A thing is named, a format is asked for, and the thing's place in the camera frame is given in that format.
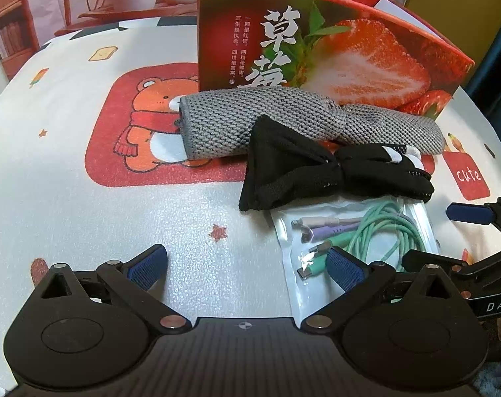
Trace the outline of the black mesh fabric pouch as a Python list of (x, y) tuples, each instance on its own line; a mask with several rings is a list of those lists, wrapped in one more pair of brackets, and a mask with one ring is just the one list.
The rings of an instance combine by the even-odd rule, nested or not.
[(428, 202), (431, 175), (412, 146), (362, 144), (331, 153), (291, 128), (260, 116), (250, 134), (241, 211), (271, 210), (297, 199), (346, 194), (404, 196)]

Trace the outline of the grey mesh towel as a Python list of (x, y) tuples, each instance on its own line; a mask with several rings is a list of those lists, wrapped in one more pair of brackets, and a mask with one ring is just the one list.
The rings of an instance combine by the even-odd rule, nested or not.
[(437, 155), (439, 126), (424, 116), (367, 104), (339, 105), (327, 96), (293, 87), (201, 91), (180, 99), (179, 130), (189, 159), (245, 154), (259, 119), (315, 142), (398, 144)]

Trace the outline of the red strawberry cardboard box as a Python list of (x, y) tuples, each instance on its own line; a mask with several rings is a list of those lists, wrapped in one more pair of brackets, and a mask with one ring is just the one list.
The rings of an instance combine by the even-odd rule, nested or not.
[(436, 115), (455, 91), (431, 88), (403, 33), (442, 42), (389, 0), (198, 0), (199, 87), (296, 87)]

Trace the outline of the wooden panel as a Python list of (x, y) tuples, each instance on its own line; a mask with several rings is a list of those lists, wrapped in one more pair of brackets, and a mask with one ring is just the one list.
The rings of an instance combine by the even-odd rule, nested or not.
[(430, 36), (403, 33), (410, 54), (430, 73), (433, 90), (465, 86), (501, 29), (501, 0), (407, 0), (406, 8), (429, 25)]

